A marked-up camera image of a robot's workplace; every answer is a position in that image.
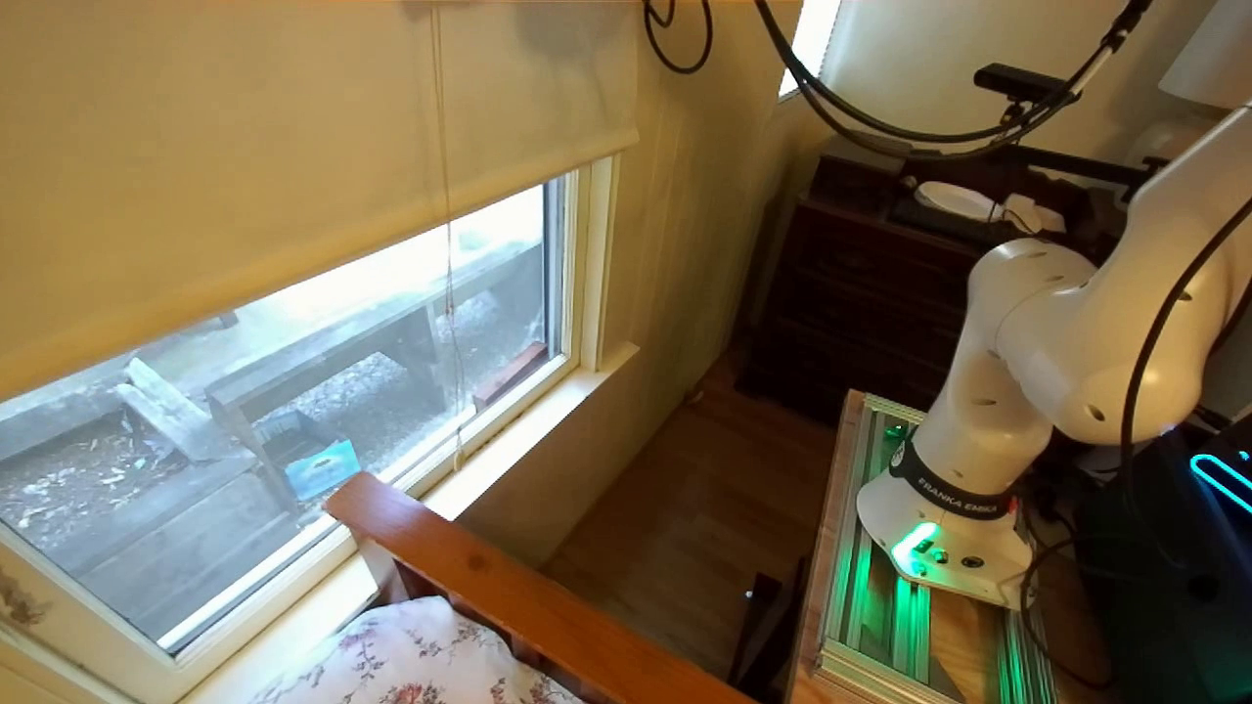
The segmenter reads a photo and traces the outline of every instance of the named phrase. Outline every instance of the black cable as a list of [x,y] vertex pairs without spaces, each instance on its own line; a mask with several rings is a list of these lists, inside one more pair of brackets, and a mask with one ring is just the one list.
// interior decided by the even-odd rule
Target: black cable
[[1024,566],[1024,575],[1020,575],[1020,625],[1024,625],[1033,650],[1035,650],[1056,674],[1065,674],[1068,679],[1076,679],[1076,684],[1082,684],[1082,687],[1110,687],[1110,684],[1114,684],[1114,674],[1110,674],[1110,667],[1107,667],[1103,678],[1090,678],[1090,674],[1060,659],[1060,655],[1047,650],[1045,632],[1033,625],[1033,603],[1028,603],[1033,579],[1039,575],[1039,566],[1045,566],[1051,555],[1060,555],[1060,552],[1073,549],[1073,545],[1076,545],[1076,541],[1047,545],[1045,552],[1035,552],[1035,555],[1028,559],[1028,566]]
[[652,0],[643,0],[643,27],[644,27],[644,35],[651,35],[652,56],[657,56],[672,74],[702,74],[703,61],[708,61],[708,56],[712,56],[712,6],[708,6],[712,0],[702,0],[703,43],[702,43],[702,56],[695,56],[694,61],[672,61],[672,57],[665,56],[661,39],[657,39],[657,27],[672,27],[672,14],[677,14],[672,4],[677,4],[677,0],[669,0],[669,6],[657,13]]
[[840,133],[845,141],[854,141],[854,143],[861,143],[861,150],[869,150],[869,151],[879,151],[879,157],[908,157],[908,161],[973,161],[973,157],[998,151],[1000,143],[1033,133],[1033,130],[1045,122],[1045,117],[1039,117],[1039,122],[1033,122],[1033,126],[1024,126],[1024,130],[1016,130],[1016,133],[1008,133],[1008,137],[1000,137],[1000,141],[985,141],[985,143],[966,150],[966,151],[921,151],[914,143],[892,141],[892,143],[895,143],[895,150],[892,150],[892,143],[869,141],[869,133],[857,133],[857,130],[840,126],[840,122],[812,97],[810,82],[797,82],[797,95],[801,95],[801,97],[810,100],[810,108],[812,108],[832,133]]
[[1175,306],[1185,296],[1185,285],[1201,273],[1201,266],[1240,232],[1240,221],[1252,214],[1252,198],[1245,198],[1245,206],[1235,206],[1222,228],[1215,233],[1189,258],[1189,266],[1178,273],[1178,283],[1168,285],[1167,300],[1158,306],[1144,344],[1138,344],[1138,354],[1136,354],[1136,366],[1132,366],[1132,378],[1127,378],[1127,399],[1123,399],[1123,426],[1118,426],[1118,474],[1127,474],[1127,491],[1132,491],[1132,513],[1138,519],[1138,529],[1146,530],[1150,549],[1158,552],[1158,559],[1175,569],[1185,569],[1185,559],[1178,559],[1150,529],[1150,519],[1144,516],[1144,500],[1138,496],[1138,479],[1132,474],[1132,433],[1136,433],[1136,406],[1138,406],[1138,388],[1144,388],[1144,376],[1146,376],[1146,360],[1150,352],[1158,346],[1161,332],[1167,332],[1167,320],[1175,313]]
[[850,112],[854,122],[875,130],[875,133],[888,133],[888,137],[904,137],[904,141],[936,141],[936,143],[949,143],[949,141],[989,141],[982,143],[985,151],[1000,150],[1004,141],[1016,141],[1024,137],[1028,130],[1045,126],[1056,108],[1068,107],[1073,88],[1090,74],[1090,67],[1101,61],[1103,51],[1110,51],[1110,43],[1103,39],[1082,61],[1080,69],[1056,86],[1045,100],[1013,112],[1008,122],[998,122],[998,126],[985,126],[985,130],[966,130],[966,133],[921,133],[921,130],[904,130],[904,126],[892,126],[892,122],[879,122],[865,108],[857,108],[854,100],[837,97],[820,77],[810,74],[810,67],[792,51],[792,39],[781,35],[773,13],[765,0],[755,0],[755,13],[773,43],[773,56],[781,57],[781,67],[792,69],[792,77],[797,86],[810,86],[820,100],[837,107],[840,112]]
[[1073,525],[1073,516],[1065,516],[1060,508],[1056,508],[1056,516],[1045,516],[1045,519],[1056,519],[1056,525],[1065,529],[1065,537],[1068,537],[1068,541],[1076,541],[1076,537],[1080,537],[1080,529]]

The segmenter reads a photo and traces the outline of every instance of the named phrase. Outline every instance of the cable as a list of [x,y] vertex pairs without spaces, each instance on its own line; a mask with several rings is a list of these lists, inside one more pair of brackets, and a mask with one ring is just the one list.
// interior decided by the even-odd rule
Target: cable
[[703,43],[702,56],[694,61],[672,61],[657,39],[657,27],[672,27],[672,4],[665,13],[652,6],[652,0],[643,0],[643,27],[651,35],[652,56],[672,69],[672,74],[702,74],[708,56],[712,56],[712,0],[702,0],[702,14],[703,14]]
[[[1161,332],[1167,332],[1167,320],[1175,313],[1175,306],[1185,296],[1185,285],[1201,273],[1201,266],[1240,232],[1240,221],[1252,214],[1252,198],[1245,198],[1245,206],[1235,214],[1228,214],[1215,233],[1189,258],[1189,266],[1178,273],[1178,283],[1168,285],[1167,300],[1158,306],[1144,344],[1138,344],[1138,354],[1136,354],[1136,366],[1132,366],[1132,378],[1127,378],[1127,399],[1123,399],[1123,426],[1118,426],[1118,474],[1127,474],[1127,491],[1138,496],[1136,489],[1136,474],[1132,474],[1132,433],[1136,433],[1136,406],[1138,406],[1138,388],[1144,388],[1144,376],[1146,376],[1146,360],[1150,352],[1158,346]],[[1185,559],[1178,559],[1150,529],[1150,519],[1144,516],[1144,500],[1132,500],[1136,508],[1136,519],[1138,529],[1150,537],[1150,549],[1158,552],[1158,559],[1175,569],[1185,569]]]
[[904,151],[914,151],[914,157],[927,157],[927,161],[953,161],[953,157],[982,157],[982,151],[994,151],[1008,141],[1020,141],[1024,133],[1033,133],[1035,126],[1045,126],[1051,112],[1060,112],[1082,86],[1089,77],[1095,74],[1095,67],[1103,67],[1103,57],[1127,39],[1127,31],[1136,22],[1127,22],[1127,13],[1114,19],[1114,31],[1107,31],[1101,39],[1101,47],[1082,57],[1082,67],[1065,82],[1056,86],[1045,100],[1028,107],[1028,108],[1008,108],[1004,122],[989,126],[989,130],[966,130],[966,133],[923,133],[923,130],[904,130],[904,126],[892,126],[892,122],[879,122],[865,108],[857,108],[854,100],[837,97],[820,77],[812,77],[797,56],[792,51],[792,39],[781,35],[773,13],[765,0],[755,0],[759,6],[759,19],[773,43],[773,56],[781,57],[781,67],[792,69],[792,77],[797,82],[801,97],[810,100],[810,108],[829,126],[837,130],[840,137],[872,150],[872,151],[888,151],[888,157],[901,157],[901,150],[884,150],[884,143],[872,143],[865,137],[854,137],[850,126],[840,126],[825,107],[819,100],[829,100],[837,107],[840,112],[850,112],[854,122],[875,130],[875,133],[888,133],[888,137],[901,137],[901,141],[930,141],[930,143],[960,143],[960,141],[985,141],[978,150],[961,150],[961,151],[914,151],[914,143],[904,143]]
[[1056,667],[1065,674],[1068,679],[1082,684],[1082,687],[1110,687],[1114,684],[1114,674],[1103,674],[1103,678],[1090,678],[1068,659],[1060,659],[1047,644],[1045,644],[1045,632],[1033,625],[1033,605],[1028,605],[1028,590],[1033,590],[1033,579],[1039,575],[1039,566],[1060,555],[1065,549],[1076,549],[1076,541],[1060,541],[1060,545],[1047,545],[1045,552],[1035,552],[1020,575],[1020,625],[1033,641],[1033,650]]
[[1068,541],[1080,537],[1080,529],[1073,525],[1073,516],[1065,516],[1060,508],[1051,508],[1051,513],[1045,516],[1045,513],[1033,506],[1033,508],[1024,508],[1020,516],[1024,516],[1024,530],[1028,530],[1035,545],[1045,545],[1045,537],[1039,537],[1039,529],[1035,529],[1033,516],[1039,516],[1039,519],[1047,519],[1047,525],[1060,525]]

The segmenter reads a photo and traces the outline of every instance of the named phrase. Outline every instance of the wooden dresser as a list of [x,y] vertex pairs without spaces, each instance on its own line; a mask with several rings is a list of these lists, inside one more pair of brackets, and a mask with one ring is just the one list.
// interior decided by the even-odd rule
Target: wooden dresser
[[810,189],[792,203],[751,360],[741,388],[832,423],[850,388],[930,406],[944,388],[961,313],[966,273],[1016,232],[921,206],[914,180],[949,180],[994,198],[1033,191],[1065,212],[1056,233],[1103,258],[1107,221],[1090,191],[1008,164],[872,164],[825,151]]

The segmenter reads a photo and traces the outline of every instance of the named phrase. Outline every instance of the window glass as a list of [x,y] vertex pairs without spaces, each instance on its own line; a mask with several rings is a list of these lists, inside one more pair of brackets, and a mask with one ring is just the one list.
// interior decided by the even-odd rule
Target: window glass
[[0,401],[0,519],[177,652],[282,566],[339,479],[399,478],[558,352],[558,191]]

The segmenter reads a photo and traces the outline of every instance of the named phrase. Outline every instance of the wooden bed frame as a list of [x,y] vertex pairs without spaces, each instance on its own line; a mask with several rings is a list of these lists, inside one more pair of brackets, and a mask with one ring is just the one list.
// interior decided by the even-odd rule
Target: wooden bed frame
[[749,700],[373,474],[338,489],[326,513],[399,566],[402,594],[451,597],[463,614],[499,631],[520,659],[587,700]]

